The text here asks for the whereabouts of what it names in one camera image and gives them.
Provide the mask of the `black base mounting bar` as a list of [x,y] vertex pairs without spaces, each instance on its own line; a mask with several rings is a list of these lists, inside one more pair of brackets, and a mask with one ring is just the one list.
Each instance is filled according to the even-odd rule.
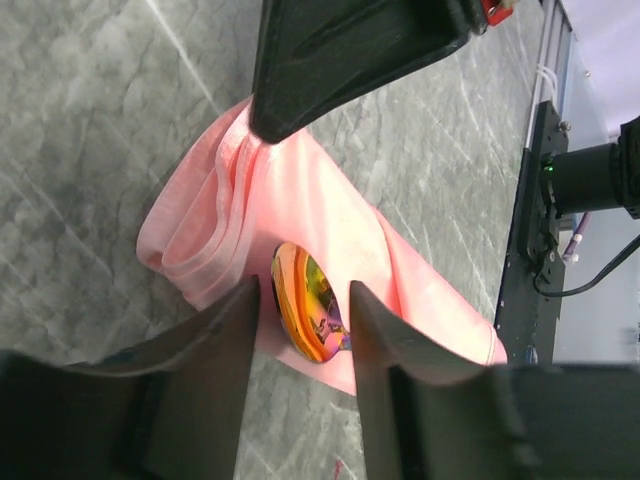
[[558,251],[559,220],[546,204],[543,163],[564,153],[567,134],[549,101],[535,108],[529,145],[524,148],[494,326],[513,364],[550,363],[562,300],[538,293],[561,291],[565,264]]

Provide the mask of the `pink satin napkin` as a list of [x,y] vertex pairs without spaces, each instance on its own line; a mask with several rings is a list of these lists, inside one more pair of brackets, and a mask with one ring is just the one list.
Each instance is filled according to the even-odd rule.
[[436,343],[481,365],[503,363],[495,328],[371,206],[306,131],[279,144],[250,130],[245,100],[195,141],[157,197],[137,239],[146,267],[196,309],[241,278],[261,288],[259,350],[347,394],[352,356],[325,323],[295,332],[281,318],[271,263],[285,242],[304,248],[326,274],[342,316],[349,287],[364,283],[394,314]]

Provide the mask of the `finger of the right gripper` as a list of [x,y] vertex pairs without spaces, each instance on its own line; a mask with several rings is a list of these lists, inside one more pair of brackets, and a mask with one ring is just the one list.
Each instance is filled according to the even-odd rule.
[[251,130],[279,143],[335,108],[455,53],[487,27],[480,1],[266,1]]

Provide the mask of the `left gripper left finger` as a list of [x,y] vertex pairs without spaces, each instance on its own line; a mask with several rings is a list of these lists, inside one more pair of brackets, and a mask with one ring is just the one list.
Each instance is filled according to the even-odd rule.
[[230,479],[260,304],[256,278],[97,364],[1,353],[5,479]]

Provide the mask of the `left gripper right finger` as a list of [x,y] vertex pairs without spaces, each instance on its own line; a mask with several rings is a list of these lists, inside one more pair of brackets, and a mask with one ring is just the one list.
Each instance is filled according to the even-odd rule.
[[350,287],[371,479],[635,479],[634,365],[483,366]]

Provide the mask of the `iridescent metal spoon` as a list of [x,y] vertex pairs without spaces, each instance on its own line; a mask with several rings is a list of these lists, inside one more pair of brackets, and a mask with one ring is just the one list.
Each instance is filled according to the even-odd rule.
[[272,257],[271,283],[283,330],[303,357],[321,364],[352,349],[337,297],[307,250],[292,242],[279,245]]

